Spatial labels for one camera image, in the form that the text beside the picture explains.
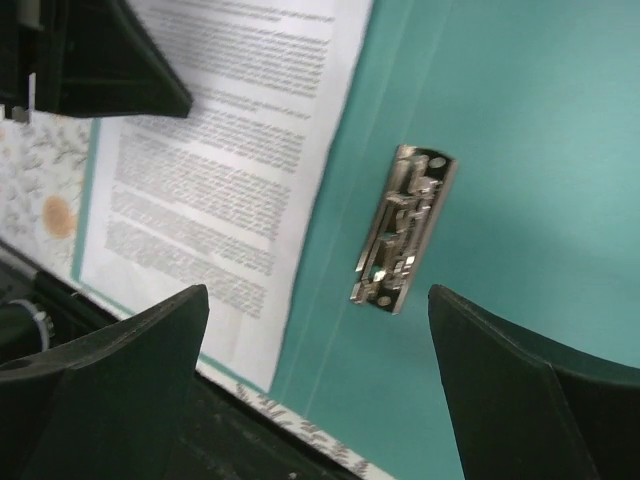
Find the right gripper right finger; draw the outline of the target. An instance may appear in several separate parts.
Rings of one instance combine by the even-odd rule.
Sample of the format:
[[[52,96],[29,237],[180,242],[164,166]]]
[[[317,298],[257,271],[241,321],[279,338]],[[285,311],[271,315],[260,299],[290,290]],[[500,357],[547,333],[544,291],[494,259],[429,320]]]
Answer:
[[[429,325],[467,479],[636,479],[639,371],[434,285]]]

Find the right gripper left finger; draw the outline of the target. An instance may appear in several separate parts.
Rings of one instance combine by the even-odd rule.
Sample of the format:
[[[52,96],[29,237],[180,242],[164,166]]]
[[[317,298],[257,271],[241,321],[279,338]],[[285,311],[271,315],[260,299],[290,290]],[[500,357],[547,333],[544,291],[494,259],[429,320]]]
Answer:
[[[194,285],[1,367],[4,479],[161,479],[209,316]]]

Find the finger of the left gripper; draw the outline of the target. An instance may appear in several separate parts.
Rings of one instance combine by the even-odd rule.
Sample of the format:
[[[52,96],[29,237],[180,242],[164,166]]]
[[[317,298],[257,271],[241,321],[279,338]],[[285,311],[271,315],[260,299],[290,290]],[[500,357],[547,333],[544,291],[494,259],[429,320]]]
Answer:
[[[76,118],[188,116],[193,97],[127,1],[42,1],[35,107]]]

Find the printed paper sheet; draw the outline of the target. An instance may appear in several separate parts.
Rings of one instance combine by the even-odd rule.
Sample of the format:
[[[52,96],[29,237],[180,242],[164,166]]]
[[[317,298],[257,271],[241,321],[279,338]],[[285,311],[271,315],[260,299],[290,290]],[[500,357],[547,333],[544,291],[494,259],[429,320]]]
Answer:
[[[271,387],[368,1],[136,1],[184,119],[93,126],[75,279],[137,313],[203,284],[211,361]]]

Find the metal folder clip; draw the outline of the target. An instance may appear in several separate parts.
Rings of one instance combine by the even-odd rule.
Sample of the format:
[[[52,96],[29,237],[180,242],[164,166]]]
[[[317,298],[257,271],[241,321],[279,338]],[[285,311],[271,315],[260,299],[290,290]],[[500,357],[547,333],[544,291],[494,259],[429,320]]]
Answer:
[[[441,151],[397,147],[356,264],[353,303],[400,312],[457,169],[458,161]]]

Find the teal plastic folder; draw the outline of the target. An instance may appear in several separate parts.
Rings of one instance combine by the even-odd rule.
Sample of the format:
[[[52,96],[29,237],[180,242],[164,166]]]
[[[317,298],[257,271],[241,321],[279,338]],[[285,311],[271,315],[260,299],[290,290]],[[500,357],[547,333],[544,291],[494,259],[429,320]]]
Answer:
[[[427,313],[441,284],[542,335],[639,363],[639,5],[368,1],[268,390],[388,473],[462,468]],[[401,144],[458,169],[397,314],[350,300]]]

